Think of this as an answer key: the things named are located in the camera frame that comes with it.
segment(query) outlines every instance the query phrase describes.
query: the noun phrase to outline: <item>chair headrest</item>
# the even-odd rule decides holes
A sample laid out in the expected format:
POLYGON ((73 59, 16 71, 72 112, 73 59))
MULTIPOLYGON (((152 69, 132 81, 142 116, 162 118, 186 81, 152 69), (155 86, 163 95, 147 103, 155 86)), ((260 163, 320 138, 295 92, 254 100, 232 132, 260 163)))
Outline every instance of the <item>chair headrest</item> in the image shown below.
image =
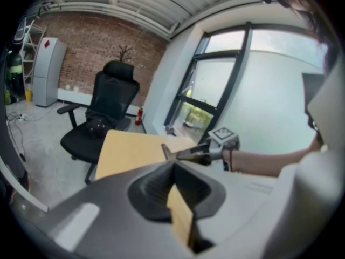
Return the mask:
POLYGON ((116 60, 109 61, 103 68, 103 72, 109 76, 116 77, 122 80, 133 80, 134 66, 117 62, 116 60))

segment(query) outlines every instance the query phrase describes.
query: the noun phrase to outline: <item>brick wall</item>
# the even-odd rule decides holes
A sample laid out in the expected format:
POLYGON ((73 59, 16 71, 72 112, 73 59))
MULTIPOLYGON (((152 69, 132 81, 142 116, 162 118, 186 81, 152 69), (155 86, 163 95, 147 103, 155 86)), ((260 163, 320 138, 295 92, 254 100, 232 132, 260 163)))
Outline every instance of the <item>brick wall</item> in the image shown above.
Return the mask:
POLYGON ((45 37, 57 37, 67 44, 59 88, 92 94, 94 78, 110 60, 116 60, 119 45, 131 47, 126 61, 134 65, 140 92, 132 102, 142 106, 154 72, 165 52, 167 42, 130 22, 91 13, 66 12, 46 15, 35 21, 46 26, 45 37))

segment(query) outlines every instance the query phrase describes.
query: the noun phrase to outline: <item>glass pane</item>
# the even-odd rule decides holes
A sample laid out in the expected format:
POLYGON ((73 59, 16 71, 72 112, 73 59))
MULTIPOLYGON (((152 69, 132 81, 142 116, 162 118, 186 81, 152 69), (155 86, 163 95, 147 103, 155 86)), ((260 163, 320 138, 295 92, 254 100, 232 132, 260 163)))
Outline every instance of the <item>glass pane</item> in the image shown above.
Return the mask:
POLYGON ((327 52, 327 47, 313 38, 273 30, 253 31, 250 49, 285 54, 313 64, 321 70, 327 52))
POLYGON ((173 119, 175 134, 191 138, 196 144, 204 135, 213 115, 186 102, 180 102, 173 119))
POLYGON ((240 50, 244 38, 244 31, 227 32, 212 36, 205 53, 240 50))
POLYGON ((234 58, 198 61, 181 94, 217 107, 234 64, 234 58))

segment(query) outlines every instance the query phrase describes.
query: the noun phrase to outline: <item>white refrigerator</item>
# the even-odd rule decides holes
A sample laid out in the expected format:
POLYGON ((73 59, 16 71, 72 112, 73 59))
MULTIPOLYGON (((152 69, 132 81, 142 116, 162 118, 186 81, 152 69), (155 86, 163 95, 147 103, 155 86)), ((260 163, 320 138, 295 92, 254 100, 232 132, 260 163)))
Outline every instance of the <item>white refrigerator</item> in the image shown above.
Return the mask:
POLYGON ((57 38, 44 37, 38 49, 33 70, 32 101, 50 106, 58 100, 61 66, 67 45, 57 38))

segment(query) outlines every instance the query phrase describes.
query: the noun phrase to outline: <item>chair seat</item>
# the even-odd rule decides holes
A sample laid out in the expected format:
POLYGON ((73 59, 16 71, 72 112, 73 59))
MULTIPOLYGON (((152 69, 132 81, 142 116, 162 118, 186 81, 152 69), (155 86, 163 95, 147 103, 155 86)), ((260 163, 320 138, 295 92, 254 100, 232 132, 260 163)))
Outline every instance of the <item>chair seat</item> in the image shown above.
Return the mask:
MULTIPOLYGON (((129 129, 131 120, 124 118, 115 128, 118 131, 129 129)), ((69 131, 62 139, 62 147, 75 158, 92 164, 98 163, 104 138, 93 138, 83 123, 69 131)))

